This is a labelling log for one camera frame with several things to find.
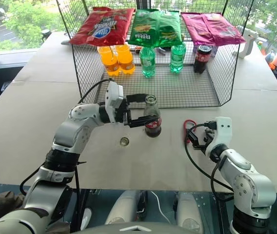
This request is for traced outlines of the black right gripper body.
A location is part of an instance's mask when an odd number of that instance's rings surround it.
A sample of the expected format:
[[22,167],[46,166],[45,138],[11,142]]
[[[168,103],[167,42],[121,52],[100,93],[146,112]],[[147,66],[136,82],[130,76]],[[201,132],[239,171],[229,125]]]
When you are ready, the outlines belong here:
[[204,138],[198,138],[199,143],[201,145],[201,149],[197,149],[197,150],[204,153],[205,155],[211,155],[212,147],[210,145],[215,137],[216,130],[207,128],[205,133],[206,133],[206,136]]

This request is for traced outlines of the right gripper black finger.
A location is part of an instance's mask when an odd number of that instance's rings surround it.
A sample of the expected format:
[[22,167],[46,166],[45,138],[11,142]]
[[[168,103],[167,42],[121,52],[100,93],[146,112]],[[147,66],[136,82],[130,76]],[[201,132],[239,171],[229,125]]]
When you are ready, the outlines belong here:
[[197,138],[204,138],[206,136],[206,133],[205,133],[206,129],[207,127],[199,126],[193,130],[193,133]]
[[201,149],[201,145],[196,135],[188,135],[188,139],[192,143],[193,149]]

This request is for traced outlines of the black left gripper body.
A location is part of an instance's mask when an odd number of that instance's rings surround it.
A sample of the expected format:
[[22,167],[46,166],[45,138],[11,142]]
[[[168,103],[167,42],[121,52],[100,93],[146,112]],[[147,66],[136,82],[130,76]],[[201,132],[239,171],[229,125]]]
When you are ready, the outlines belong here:
[[115,121],[123,123],[125,126],[131,125],[131,112],[129,109],[129,102],[126,97],[123,98],[120,106],[115,109]]

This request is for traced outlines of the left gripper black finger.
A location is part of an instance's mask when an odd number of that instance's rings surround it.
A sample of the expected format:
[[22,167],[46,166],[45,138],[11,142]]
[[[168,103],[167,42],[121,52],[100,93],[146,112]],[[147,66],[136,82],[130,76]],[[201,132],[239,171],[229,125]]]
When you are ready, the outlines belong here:
[[142,103],[146,101],[147,96],[148,94],[131,94],[131,95],[126,95],[126,100],[127,100],[127,103],[133,103],[133,102]]
[[137,119],[131,119],[129,117],[128,118],[128,126],[130,128],[146,126],[147,124],[155,122],[157,120],[158,120],[158,116],[150,116],[150,115],[138,117]]

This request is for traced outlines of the glass cola bottle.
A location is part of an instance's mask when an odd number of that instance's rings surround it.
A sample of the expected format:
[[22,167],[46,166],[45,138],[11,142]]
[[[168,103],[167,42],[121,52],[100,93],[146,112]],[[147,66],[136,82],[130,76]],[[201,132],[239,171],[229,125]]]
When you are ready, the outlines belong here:
[[156,117],[156,120],[145,125],[145,132],[149,137],[157,137],[161,133],[161,113],[158,108],[157,98],[154,95],[147,95],[145,98],[145,116]]

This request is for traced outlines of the red bottle opener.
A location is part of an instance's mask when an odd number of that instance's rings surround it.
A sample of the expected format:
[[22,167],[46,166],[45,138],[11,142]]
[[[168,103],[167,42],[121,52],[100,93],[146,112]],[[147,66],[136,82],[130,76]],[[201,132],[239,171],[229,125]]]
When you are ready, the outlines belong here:
[[187,119],[184,121],[183,123],[183,128],[184,128],[184,137],[187,136],[187,131],[188,129],[190,129],[191,127],[197,125],[197,123],[191,119]]

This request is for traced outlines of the green soda plastic bottle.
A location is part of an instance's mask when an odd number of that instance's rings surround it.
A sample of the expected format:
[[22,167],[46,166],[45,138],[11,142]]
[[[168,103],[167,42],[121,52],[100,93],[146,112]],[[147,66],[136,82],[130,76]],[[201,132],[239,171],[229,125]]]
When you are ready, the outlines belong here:
[[184,58],[186,54],[186,45],[183,42],[180,45],[175,45],[171,47],[170,51],[170,71],[174,73],[179,73],[184,65]]
[[155,52],[153,48],[143,47],[139,54],[142,73],[150,78],[155,75]]

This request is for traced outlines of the orange soda plastic bottle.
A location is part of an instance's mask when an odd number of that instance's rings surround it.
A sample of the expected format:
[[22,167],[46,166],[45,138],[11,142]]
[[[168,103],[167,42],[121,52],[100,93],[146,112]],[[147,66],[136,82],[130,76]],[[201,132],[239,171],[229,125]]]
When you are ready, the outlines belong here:
[[97,51],[101,56],[101,61],[105,66],[109,76],[118,76],[120,73],[120,65],[117,55],[114,53],[111,46],[98,46]]
[[126,75],[133,74],[135,71],[135,65],[129,46],[127,44],[116,45],[115,50],[117,52],[117,59],[122,72]]

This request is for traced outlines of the dark cola plastic bottle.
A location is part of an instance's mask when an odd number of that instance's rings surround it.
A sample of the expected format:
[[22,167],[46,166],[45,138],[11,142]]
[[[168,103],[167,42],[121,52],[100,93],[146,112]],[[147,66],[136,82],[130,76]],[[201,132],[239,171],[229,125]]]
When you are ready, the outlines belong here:
[[194,72],[202,74],[206,69],[207,63],[210,59],[212,47],[208,45],[200,45],[196,51]]

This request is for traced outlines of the white right robot leg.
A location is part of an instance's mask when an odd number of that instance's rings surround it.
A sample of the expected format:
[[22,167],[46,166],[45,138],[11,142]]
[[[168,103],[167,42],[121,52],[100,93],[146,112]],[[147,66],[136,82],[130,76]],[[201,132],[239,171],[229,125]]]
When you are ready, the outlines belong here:
[[190,192],[178,192],[176,223],[195,234],[204,234],[204,227],[195,197]]

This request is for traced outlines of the white robot leg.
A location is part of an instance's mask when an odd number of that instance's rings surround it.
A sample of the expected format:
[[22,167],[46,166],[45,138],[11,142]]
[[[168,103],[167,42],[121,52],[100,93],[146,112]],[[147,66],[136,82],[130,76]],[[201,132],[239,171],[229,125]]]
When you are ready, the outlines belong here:
[[190,192],[178,192],[176,223],[195,234],[204,234],[204,227],[195,197]]
[[113,205],[105,224],[133,222],[137,218],[139,190],[126,190]]

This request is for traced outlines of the green chips bag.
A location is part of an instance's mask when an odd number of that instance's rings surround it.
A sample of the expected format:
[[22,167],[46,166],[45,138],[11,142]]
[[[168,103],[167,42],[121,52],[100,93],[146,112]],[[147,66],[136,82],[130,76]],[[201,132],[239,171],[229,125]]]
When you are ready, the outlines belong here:
[[156,47],[159,39],[159,20],[159,10],[138,9],[128,43],[142,47]]
[[160,11],[159,47],[171,47],[182,43],[179,11]]

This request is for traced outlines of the red chips bag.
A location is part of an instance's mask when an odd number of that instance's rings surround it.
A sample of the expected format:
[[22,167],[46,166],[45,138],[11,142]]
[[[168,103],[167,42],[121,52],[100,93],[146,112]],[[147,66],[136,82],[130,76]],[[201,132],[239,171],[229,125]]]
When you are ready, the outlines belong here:
[[123,45],[134,11],[134,8],[94,7],[69,43],[93,46]]

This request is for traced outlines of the white left robot leg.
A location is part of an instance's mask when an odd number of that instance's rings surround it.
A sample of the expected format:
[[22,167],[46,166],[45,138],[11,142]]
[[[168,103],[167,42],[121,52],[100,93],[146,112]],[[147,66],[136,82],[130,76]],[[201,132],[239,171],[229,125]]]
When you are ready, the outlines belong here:
[[139,190],[126,190],[113,205],[105,224],[133,222],[137,218]]

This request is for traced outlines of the pink chips bag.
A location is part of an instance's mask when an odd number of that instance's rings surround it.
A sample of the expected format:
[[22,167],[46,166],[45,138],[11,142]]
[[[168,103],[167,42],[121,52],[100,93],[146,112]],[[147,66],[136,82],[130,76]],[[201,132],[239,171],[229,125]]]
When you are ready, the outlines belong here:
[[208,29],[204,14],[182,12],[181,16],[194,45],[216,45],[212,33]]
[[246,43],[241,33],[229,23],[221,14],[206,13],[202,14],[205,24],[204,45],[224,46],[229,44]]

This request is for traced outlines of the white handheld device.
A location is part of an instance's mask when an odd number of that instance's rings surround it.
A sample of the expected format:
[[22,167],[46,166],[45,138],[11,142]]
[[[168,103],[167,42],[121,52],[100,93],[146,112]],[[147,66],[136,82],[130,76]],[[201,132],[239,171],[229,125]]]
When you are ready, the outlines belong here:
[[232,54],[234,56],[238,56],[239,58],[244,58],[245,56],[251,54],[253,43],[258,38],[259,34],[258,32],[245,28],[241,25],[236,26],[236,29],[242,34],[245,40],[245,45],[243,50],[239,49],[237,51],[234,51]]

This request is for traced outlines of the grey blue plush toy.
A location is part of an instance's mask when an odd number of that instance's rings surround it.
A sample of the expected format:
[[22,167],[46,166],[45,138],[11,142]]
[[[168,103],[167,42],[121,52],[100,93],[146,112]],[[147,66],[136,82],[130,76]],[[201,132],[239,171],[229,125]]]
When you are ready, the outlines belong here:
[[272,63],[273,60],[275,58],[275,53],[273,50],[270,51],[270,53],[268,53],[266,56],[265,56],[265,60],[266,62],[269,64],[269,63]]

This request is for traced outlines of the grey robot torso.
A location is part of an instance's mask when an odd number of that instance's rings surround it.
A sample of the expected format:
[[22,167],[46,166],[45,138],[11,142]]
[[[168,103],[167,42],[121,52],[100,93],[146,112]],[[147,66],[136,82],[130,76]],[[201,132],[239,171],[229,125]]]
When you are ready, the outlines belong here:
[[112,223],[87,228],[75,234],[199,234],[191,230],[157,222]]

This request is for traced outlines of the brown cloth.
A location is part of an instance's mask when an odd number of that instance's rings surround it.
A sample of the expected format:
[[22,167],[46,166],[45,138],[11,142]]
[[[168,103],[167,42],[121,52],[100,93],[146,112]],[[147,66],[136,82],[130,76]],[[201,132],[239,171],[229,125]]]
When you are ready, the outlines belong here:
[[[24,198],[24,195],[16,195],[13,191],[0,193],[0,218],[20,208]],[[70,234],[70,225],[67,222],[57,222],[55,225],[47,228],[45,234]]]

